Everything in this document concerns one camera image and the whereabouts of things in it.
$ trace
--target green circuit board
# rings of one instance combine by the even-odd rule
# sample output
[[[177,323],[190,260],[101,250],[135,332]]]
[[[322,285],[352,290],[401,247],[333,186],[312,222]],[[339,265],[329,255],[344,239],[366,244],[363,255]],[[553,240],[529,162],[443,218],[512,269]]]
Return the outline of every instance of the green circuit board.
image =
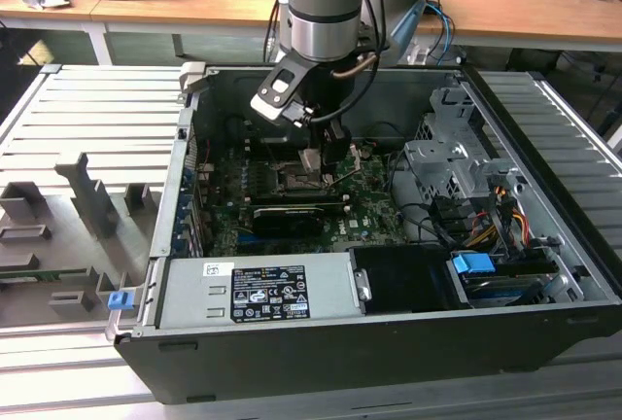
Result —
[[[247,205],[241,188],[243,166],[249,165],[243,154],[229,152],[215,162],[217,185],[212,186],[207,208],[212,221],[213,242],[208,256],[302,254],[343,252],[352,246],[405,243],[406,237],[397,210],[385,192],[386,166],[381,156],[365,153],[361,170],[352,173],[353,155],[336,168],[334,179],[342,181],[333,189],[347,194],[349,211],[324,218],[322,233],[304,238],[258,239],[254,237],[249,217],[254,207]],[[273,161],[261,162],[267,166]]]

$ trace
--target metal table leg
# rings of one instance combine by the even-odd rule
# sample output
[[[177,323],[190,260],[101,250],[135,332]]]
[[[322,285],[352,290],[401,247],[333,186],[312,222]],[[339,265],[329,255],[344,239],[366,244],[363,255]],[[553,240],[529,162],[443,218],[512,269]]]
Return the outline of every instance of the metal table leg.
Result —
[[[182,42],[181,34],[172,34],[173,37],[173,49],[175,50],[175,55],[178,57],[183,57],[186,55],[184,52],[184,43]]]

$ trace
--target floor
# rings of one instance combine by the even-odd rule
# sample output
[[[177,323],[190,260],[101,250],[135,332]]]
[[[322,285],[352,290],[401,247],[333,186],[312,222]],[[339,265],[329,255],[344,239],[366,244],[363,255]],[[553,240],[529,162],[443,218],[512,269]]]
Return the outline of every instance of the floor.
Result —
[[[15,67],[16,52],[31,55],[38,63],[96,64],[95,54],[85,33],[67,31],[16,31],[12,30],[12,46],[0,49],[0,117],[6,115],[29,81],[36,67]],[[261,60],[262,39],[232,38],[228,36],[184,36],[184,49],[189,60],[211,63],[249,63]],[[112,45],[119,65],[181,65],[185,60],[173,53],[173,42],[168,35],[113,34]],[[467,61],[477,68],[504,70],[510,50],[495,48],[464,48]],[[526,69],[541,70],[550,60],[550,52],[525,52],[522,56]],[[590,113],[595,102],[611,83],[614,75],[622,71],[620,54],[595,54],[592,52],[564,52],[556,69],[546,73],[547,80],[562,94],[582,116]],[[607,111],[622,100],[620,78],[598,105],[590,118],[593,126],[603,120]]]

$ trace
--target desk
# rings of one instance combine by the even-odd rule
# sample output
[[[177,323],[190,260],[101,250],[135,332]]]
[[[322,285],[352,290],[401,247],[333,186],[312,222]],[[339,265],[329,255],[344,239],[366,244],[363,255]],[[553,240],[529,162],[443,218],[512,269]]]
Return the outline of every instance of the desk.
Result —
[[[74,7],[37,12],[0,0],[9,27],[85,31],[100,64],[112,64],[109,32],[263,36],[274,0],[71,0]],[[456,22],[454,43],[466,46],[622,52],[622,3],[609,0],[441,0]],[[424,17],[422,42],[440,32]]]
[[[441,0],[456,23],[455,44],[568,51],[622,52],[617,0]],[[417,30],[425,36],[436,17]]]

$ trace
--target gray metal frame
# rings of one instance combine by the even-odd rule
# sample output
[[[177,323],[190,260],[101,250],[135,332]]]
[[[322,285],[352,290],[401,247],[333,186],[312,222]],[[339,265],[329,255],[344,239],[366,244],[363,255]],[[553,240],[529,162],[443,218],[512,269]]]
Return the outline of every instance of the gray metal frame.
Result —
[[[225,71],[217,70],[221,76]],[[400,76],[404,71],[410,75],[427,72],[384,73]],[[489,109],[483,101],[473,100],[485,115]],[[588,262],[590,271],[596,271]],[[188,266],[197,263],[188,261]],[[158,324],[165,304],[168,266],[163,258],[155,266],[150,284],[154,296],[146,305],[143,324],[131,336],[116,341],[123,358],[163,403],[533,370],[575,342],[611,335],[621,324],[620,299],[594,272],[605,289],[606,297],[601,300],[165,330]],[[292,361],[295,371],[303,373],[295,383],[290,380]],[[241,372],[268,374],[258,383],[253,377],[240,377]]]

